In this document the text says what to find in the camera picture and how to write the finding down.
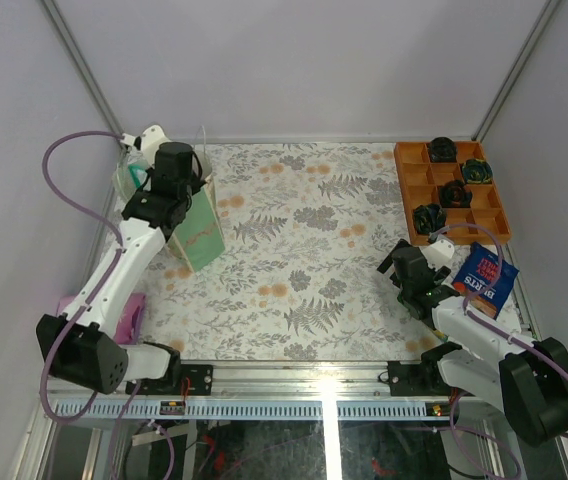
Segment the teal Fox's mint candy bag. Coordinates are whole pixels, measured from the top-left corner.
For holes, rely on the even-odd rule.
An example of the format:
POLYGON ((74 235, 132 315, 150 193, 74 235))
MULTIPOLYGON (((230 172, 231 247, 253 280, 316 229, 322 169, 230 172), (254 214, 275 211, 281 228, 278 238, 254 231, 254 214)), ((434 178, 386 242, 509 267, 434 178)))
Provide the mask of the teal Fox's mint candy bag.
POLYGON ((136 189, 146 189, 150 183, 154 167, 144 156, 130 155, 126 161, 127 171, 136 189))

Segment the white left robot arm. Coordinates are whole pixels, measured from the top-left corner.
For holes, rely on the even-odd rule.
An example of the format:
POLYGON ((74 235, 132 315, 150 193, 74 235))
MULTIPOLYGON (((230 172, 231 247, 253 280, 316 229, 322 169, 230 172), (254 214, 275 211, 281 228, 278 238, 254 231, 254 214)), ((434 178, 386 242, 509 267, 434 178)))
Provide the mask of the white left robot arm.
POLYGON ((185 220, 204 185, 193 148, 163 141, 152 150, 147 179, 122 212, 116 240, 83 290, 57 316, 36 327, 45 360, 41 380, 55 377, 110 394, 123 382, 142 391, 176 392, 183 381, 179 353, 156 343, 120 345, 115 340, 124 308, 141 274, 185 220))

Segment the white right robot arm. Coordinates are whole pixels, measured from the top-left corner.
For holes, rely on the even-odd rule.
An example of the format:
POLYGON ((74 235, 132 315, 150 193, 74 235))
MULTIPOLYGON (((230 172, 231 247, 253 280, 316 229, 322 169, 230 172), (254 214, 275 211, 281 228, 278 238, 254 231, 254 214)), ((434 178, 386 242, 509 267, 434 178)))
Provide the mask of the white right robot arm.
POLYGON ((454 246, 440 239, 426 247, 399 240, 378 270, 398 288, 410 316, 446 340, 419 362, 391 361, 390 391, 400 396, 465 391, 500 411, 530 446, 568 434, 568 351, 511 332, 473 308, 445 284, 454 246))

